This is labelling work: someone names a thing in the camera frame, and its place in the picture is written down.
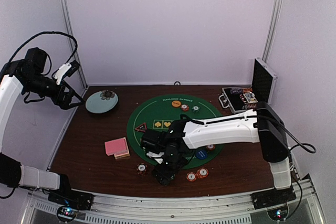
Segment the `black white chip stack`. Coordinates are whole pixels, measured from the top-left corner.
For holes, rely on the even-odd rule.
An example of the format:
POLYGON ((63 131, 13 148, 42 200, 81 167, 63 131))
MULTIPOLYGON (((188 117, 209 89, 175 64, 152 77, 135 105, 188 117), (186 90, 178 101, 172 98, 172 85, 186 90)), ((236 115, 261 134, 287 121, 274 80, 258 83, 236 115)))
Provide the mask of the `black white chip stack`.
POLYGON ((144 163, 141 163, 141 164, 138 164, 137 167, 136 167, 136 171, 139 175, 146 175, 147 174, 147 171, 148 171, 148 167, 146 164, 144 163))

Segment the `red chips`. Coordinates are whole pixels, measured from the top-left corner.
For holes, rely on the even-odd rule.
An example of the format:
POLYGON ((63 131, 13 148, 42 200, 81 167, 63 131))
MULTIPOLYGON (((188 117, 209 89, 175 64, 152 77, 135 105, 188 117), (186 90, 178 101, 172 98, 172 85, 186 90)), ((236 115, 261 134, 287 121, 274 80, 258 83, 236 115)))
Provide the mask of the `red chips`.
POLYGON ((206 149, 207 149, 208 151, 213 151, 215 148, 216 148, 216 146, 213 145, 213 144, 210 144, 210 145, 207 145, 207 146, 206 146, 206 149))
POLYGON ((194 182, 197 180, 197 174, 194 173, 194 172, 189 172, 186 174, 186 179, 189 181, 189 182, 194 182))
POLYGON ((182 111, 188 111, 189 108, 190 108, 190 107, 189 107, 187 104, 182 104, 182 105, 181 105, 181 110, 182 110, 182 111))

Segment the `orange chip stack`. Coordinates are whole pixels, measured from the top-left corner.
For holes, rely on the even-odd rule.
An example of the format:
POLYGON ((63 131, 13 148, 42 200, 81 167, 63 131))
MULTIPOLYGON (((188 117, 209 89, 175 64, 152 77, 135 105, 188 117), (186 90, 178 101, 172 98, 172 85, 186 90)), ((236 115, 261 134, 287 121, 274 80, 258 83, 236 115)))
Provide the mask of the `orange chip stack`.
POLYGON ((209 175, 208 169, 207 168, 200 168, 197 172, 197 177, 200 179, 206 178, 209 175))

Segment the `blue small blind button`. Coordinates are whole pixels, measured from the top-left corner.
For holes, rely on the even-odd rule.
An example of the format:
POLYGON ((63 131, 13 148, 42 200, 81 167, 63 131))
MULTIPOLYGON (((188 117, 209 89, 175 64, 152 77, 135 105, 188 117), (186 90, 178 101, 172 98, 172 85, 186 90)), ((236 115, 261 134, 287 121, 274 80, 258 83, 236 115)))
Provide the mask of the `blue small blind button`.
POLYGON ((208 157, 208 153, 204 149, 201 149, 195 153, 195 156, 197 159, 204 160, 208 157))

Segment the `triangular black red dealer button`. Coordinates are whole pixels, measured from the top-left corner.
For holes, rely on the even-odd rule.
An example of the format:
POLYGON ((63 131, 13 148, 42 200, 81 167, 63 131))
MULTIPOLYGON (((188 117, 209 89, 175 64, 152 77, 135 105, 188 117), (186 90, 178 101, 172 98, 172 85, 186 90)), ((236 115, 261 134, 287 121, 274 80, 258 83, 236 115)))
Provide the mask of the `triangular black red dealer button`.
POLYGON ((144 122, 144 123, 142 123, 142 124, 140 124, 139 126, 137 126, 137 127, 135 127, 135 129, 134 129, 136 132, 145 132, 146 130, 147 130, 147 125, 146 125, 146 123, 144 122))

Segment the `red playing card deck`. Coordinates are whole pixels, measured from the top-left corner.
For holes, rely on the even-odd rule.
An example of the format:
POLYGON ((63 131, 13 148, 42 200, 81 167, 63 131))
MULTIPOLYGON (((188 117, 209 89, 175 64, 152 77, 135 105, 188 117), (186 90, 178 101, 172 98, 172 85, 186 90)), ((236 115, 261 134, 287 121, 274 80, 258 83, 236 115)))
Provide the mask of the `red playing card deck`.
POLYGON ((122 155, 128 152, 128 145, 125 137, 107 141, 104 143, 104 146, 108 156, 122 155))

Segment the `orange big blind button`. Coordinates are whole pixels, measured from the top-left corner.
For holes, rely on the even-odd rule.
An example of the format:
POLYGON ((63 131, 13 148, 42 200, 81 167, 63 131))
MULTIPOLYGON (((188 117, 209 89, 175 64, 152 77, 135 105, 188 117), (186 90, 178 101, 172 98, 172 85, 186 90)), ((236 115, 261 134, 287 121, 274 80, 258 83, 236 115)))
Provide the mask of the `orange big blind button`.
POLYGON ((181 102, 178 100, 172 101, 172 106, 175 108, 179 108, 181 106, 181 102))

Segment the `green chips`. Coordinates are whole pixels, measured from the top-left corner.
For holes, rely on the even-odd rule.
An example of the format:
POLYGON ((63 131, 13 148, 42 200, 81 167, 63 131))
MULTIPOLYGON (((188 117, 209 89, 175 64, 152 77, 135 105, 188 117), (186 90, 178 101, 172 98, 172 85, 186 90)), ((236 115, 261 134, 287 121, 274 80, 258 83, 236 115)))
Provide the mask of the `green chips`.
POLYGON ((199 106, 195 105, 195 106, 192 107, 193 112, 198 112, 199 110, 200 110, 199 106))

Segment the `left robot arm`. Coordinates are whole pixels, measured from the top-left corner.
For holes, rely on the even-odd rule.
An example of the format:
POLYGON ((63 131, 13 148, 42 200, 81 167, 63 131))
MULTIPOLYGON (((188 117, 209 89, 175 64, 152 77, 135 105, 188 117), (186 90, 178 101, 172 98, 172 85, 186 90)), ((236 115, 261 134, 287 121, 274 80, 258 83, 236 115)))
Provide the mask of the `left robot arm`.
MULTIPOLYGON (((52 78, 43 75, 48 53, 37 47, 28 49, 24 59, 7 63, 1 70, 1 136, 19 95, 24 102, 31 93, 39 96, 39 101, 50 98, 54 105, 69 110, 85 103, 84 99, 64 80, 72 76, 80 67, 73 60, 63 64, 52 78)), ((54 194, 64 205, 71 205, 75 192, 62 185, 65 175, 29 167, 1 153, 1 184, 9 188, 28 187, 55 190, 54 194)))

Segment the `light blue flower plate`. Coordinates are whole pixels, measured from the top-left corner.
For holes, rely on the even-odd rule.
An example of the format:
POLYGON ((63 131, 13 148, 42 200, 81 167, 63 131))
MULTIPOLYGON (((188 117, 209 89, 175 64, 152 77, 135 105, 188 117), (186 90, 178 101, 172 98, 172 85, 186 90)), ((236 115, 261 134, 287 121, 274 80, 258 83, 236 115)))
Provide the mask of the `light blue flower plate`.
POLYGON ((93 114, 103 114, 112 110, 118 103, 118 95, 111 90, 102 90, 92 94, 86 100, 86 110, 93 114))

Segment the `playing card box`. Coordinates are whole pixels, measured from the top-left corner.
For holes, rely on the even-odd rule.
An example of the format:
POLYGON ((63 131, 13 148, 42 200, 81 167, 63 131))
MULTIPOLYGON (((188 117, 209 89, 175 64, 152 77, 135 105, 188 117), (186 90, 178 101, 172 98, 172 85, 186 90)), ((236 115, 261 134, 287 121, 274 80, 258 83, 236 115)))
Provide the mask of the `playing card box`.
POLYGON ((121 158, 129 157, 129 156, 130 156, 129 151, 125 151, 123 153, 114 155, 115 159, 121 159, 121 158))

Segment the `round green poker mat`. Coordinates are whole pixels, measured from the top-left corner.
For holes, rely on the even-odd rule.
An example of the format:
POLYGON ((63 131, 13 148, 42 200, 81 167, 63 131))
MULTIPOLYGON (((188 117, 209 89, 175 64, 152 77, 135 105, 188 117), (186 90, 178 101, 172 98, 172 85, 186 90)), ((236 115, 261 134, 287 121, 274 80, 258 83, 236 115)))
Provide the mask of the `round green poker mat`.
POLYGON ((211 119, 222 117, 222 113, 211 103, 187 94, 168 94, 151 98, 138 106, 131 114, 127 124, 127 141, 134 152, 143 159, 144 162, 155 165, 156 161, 146 156, 145 150, 140 146, 143 132, 136 132, 135 127, 146 123, 147 130, 167 131, 174 120, 180 119, 181 114, 186 114, 193 119, 211 119), (172 101, 178 100, 182 104, 187 104, 188 111, 182 111, 181 107, 172 106, 172 101), (198 112, 193 112, 193 106, 199 106, 198 112))

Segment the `aluminium front rail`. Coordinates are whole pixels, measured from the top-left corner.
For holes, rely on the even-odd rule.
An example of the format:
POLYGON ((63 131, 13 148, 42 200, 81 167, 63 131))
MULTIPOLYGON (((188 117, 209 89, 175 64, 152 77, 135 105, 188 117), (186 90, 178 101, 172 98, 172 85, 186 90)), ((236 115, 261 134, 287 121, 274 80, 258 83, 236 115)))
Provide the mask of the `aluminium front rail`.
MULTIPOLYGON (((311 180, 302 180, 299 185, 301 203, 289 219, 281 222, 272 220, 271 212, 288 206, 291 214, 296 209, 301 197, 296 183, 297 199, 260 209, 254 206, 254 192, 191 198, 94 194, 91 210, 79 211, 70 223, 327 223, 311 180)), ((19 223, 62 223, 56 216, 59 205, 47 198, 40 191, 29 193, 19 223)))

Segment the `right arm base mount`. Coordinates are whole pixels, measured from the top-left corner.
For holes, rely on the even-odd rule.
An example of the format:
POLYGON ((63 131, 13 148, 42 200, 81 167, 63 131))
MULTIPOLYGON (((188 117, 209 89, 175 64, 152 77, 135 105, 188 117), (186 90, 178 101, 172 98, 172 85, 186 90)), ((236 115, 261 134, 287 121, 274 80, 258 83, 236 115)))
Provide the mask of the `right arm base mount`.
POLYGON ((273 188, 251 194, 251 200, 254 205, 254 209, 262 209, 281 205, 295 199, 296 194, 293 189, 290 188, 283 190, 277 190, 273 188))

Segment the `aluminium frame post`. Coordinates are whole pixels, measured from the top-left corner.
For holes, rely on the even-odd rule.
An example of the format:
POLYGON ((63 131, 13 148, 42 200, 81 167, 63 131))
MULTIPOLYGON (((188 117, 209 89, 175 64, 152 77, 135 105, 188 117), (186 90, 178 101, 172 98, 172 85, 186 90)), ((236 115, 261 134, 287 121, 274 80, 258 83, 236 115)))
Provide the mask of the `aluminium frame post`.
POLYGON ((268 34, 267 34, 266 43, 264 46, 263 55, 262 55, 262 60, 265 63, 268 62, 268 59, 271 53, 271 48, 274 42, 276 28, 277 28, 278 20, 280 17, 280 12, 282 9, 282 3, 283 3, 283 0, 274 0, 268 34))
MULTIPOLYGON (((66 33, 68 33, 68 34, 70 34, 74 37, 67 0, 60 0, 60 4, 61 4, 61 10, 62 10, 64 23, 65 23, 66 33)), ((70 46, 70 49, 75 48, 75 43, 71 39, 69 39, 69 46, 70 46)), ((80 80, 80 83, 81 83, 82 87, 86 90, 88 88, 88 84, 86 82, 84 72, 83 72, 83 69, 81 67, 81 62, 80 62, 80 58, 79 58, 79 55, 78 55, 78 51, 74 54, 74 59, 76 61, 78 61, 78 63, 80 63, 80 67, 79 67, 79 70, 78 70, 79 71, 79 73, 78 73, 79 80, 80 80)))

